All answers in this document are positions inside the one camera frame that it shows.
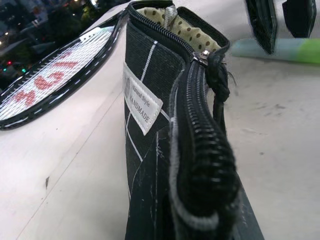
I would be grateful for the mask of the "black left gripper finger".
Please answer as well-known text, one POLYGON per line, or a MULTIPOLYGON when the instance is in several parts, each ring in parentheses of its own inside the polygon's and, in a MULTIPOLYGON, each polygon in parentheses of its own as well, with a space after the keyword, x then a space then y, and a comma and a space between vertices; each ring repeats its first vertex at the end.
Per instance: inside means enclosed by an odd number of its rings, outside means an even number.
POLYGON ((143 136, 126 133, 130 194, 128 240, 191 238, 191 134, 165 125, 143 136))

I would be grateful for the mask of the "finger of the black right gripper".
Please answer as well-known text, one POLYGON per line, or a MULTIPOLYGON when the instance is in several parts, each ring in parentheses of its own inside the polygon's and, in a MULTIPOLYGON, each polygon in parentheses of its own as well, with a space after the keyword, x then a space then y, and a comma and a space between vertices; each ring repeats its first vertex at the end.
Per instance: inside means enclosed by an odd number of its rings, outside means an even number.
POLYGON ((282 3, 287 29, 294 38, 309 38, 317 16, 315 0, 286 0, 282 3))
POLYGON ((274 53, 277 38, 277 16, 273 0, 246 0, 253 35, 269 55, 274 53))

